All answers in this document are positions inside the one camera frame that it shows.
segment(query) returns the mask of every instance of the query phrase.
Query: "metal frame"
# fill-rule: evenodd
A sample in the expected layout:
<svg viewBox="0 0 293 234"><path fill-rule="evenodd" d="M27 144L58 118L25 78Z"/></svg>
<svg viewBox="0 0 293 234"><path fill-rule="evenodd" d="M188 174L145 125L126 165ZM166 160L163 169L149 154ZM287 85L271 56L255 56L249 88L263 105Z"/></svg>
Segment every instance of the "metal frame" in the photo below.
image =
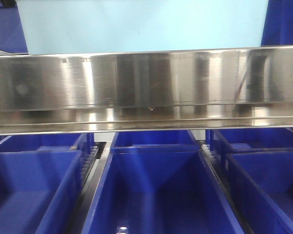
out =
<svg viewBox="0 0 293 234"><path fill-rule="evenodd" d="M293 46L0 56L0 135L293 126Z"/></svg>

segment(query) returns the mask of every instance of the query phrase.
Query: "metal rail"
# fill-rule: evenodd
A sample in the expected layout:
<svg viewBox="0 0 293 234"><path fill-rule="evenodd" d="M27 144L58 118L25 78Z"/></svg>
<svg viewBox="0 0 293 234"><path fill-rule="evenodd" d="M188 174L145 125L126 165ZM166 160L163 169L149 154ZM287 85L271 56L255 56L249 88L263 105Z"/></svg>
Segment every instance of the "metal rail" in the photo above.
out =
<svg viewBox="0 0 293 234"><path fill-rule="evenodd" d="M293 126L293 46L0 56L0 135Z"/></svg>

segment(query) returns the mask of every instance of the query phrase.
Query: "stainless steel bar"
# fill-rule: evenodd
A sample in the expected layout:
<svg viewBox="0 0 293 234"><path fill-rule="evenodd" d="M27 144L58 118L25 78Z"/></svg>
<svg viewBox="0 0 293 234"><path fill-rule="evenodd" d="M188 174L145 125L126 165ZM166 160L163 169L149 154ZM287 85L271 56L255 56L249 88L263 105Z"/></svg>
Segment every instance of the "stainless steel bar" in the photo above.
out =
<svg viewBox="0 0 293 234"><path fill-rule="evenodd" d="M0 134L293 126L293 46L0 56Z"/></svg>

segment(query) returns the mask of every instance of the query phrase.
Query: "metal beam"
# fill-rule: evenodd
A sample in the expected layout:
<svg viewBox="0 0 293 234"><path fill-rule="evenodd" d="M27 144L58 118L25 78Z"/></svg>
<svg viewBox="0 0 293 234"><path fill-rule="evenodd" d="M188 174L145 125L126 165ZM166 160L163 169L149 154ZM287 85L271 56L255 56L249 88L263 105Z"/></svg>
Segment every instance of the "metal beam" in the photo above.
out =
<svg viewBox="0 0 293 234"><path fill-rule="evenodd" d="M0 134L293 126L293 46L0 56Z"/></svg>

